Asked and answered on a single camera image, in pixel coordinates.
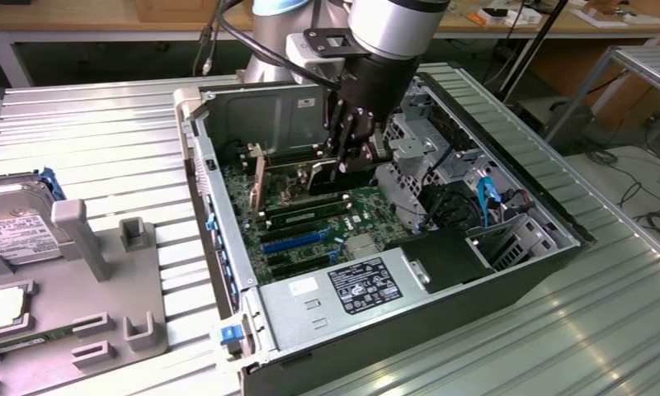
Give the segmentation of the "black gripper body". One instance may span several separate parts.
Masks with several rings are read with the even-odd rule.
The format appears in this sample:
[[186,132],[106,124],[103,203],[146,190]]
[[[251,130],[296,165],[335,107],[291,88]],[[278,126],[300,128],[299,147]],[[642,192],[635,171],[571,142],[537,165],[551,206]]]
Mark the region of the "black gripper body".
[[331,105],[342,101],[346,107],[362,108],[377,120],[386,120],[401,104],[418,68],[419,57],[390,59],[371,54],[347,58],[338,78],[341,89],[331,92]]

